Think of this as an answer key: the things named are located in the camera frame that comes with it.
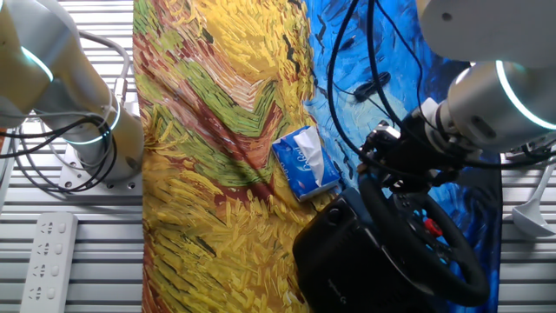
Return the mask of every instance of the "power strip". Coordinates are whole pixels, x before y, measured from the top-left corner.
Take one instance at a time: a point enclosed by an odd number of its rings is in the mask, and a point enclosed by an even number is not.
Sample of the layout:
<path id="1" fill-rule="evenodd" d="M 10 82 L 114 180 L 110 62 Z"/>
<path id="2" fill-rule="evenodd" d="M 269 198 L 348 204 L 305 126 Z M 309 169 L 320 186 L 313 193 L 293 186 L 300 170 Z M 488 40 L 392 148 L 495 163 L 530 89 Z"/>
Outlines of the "power strip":
<path id="1" fill-rule="evenodd" d="M 38 218 L 21 313 L 63 313 L 76 233 L 77 217 L 71 213 Z"/>

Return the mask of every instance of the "black steering wheel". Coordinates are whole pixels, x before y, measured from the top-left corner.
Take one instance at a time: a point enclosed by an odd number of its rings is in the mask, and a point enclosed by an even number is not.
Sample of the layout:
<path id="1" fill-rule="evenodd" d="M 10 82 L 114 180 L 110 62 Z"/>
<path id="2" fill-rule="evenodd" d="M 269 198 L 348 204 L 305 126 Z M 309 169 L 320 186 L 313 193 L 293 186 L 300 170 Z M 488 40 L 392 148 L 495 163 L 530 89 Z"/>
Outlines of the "black steering wheel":
<path id="1" fill-rule="evenodd" d="M 359 188 L 380 240 L 403 261 L 415 282 L 426 285 L 436 296 L 467 307 L 487 301 L 489 283 L 473 249 L 450 216 L 429 195 L 393 195 L 389 203 L 369 175 L 361 178 Z M 436 240 L 415 218 L 423 210 L 449 246 Z M 450 262 L 460 266 L 465 280 L 450 270 Z"/>

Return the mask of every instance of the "metal grating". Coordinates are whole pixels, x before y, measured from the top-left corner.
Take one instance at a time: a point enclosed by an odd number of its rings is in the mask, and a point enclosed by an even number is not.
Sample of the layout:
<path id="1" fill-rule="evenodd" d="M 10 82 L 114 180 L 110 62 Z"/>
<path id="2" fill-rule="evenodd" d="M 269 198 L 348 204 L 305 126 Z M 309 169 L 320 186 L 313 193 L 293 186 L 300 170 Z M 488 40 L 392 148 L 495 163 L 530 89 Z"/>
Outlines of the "metal grating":
<path id="1" fill-rule="evenodd" d="M 77 27 L 106 36 L 132 53 L 133 1 L 62 1 Z M 112 87 L 121 58 L 112 50 L 83 40 L 95 69 Z M 129 76 L 128 101 L 137 102 L 135 80 Z M 26 131 L 36 131 L 28 123 Z M 56 141 L 64 153 L 65 143 Z M 62 168 L 48 149 L 34 155 L 37 165 L 55 181 Z M 23 166 L 29 169 L 23 160 Z M 556 236 L 532 240 L 513 226 L 511 210 L 533 193 L 540 170 L 506 171 L 504 225 L 500 267 L 500 313 L 556 312 Z M 556 175 L 542 199 L 542 211 L 556 224 Z M 66 312 L 137 313 L 142 297 L 142 201 L 97 203 L 60 202 L 33 188 L 16 167 L 11 173 L 0 215 L 0 312 L 19 312 L 30 257 L 33 229 L 39 214 L 69 211 L 79 218 Z"/>

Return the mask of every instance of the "tissue box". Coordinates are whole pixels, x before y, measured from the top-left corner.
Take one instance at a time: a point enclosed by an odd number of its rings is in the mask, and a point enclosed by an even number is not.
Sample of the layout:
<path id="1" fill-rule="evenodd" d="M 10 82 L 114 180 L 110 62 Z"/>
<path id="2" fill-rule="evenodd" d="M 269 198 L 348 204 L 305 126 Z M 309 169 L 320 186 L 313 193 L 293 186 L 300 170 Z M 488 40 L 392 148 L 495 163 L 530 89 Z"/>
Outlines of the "tissue box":
<path id="1" fill-rule="evenodd" d="M 313 126 L 303 127 L 276 140 L 272 150 L 299 201 L 329 190 L 340 180 Z"/>

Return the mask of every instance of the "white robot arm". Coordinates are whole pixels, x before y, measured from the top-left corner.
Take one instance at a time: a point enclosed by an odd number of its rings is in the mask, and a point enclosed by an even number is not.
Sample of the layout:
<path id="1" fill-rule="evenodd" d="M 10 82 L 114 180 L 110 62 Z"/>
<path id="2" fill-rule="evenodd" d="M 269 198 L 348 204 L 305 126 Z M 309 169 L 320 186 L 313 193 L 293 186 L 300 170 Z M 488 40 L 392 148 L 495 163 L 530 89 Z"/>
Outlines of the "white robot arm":
<path id="1" fill-rule="evenodd" d="M 123 79 L 116 85 L 125 90 Z M 141 122 L 120 100 L 83 54 L 76 25 L 56 0 L 0 0 L 0 127 L 18 126 L 31 110 L 105 117 L 117 144 L 116 163 L 106 180 L 118 181 L 140 170 L 143 148 Z M 66 114 L 43 120 L 58 130 L 80 118 Z M 98 163 L 106 154 L 93 124 L 63 138 L 84 163 Z"/>
<path id="2" fill-rule="evenodd" d="M 452 83 L 427 119 L 467 150 L 509 151 L 556 130 L 556 2 L 418 0 L 420 26 L 433 51 L 478 62 Z M 427 126 L 439 150 L 446 138 Z"/>

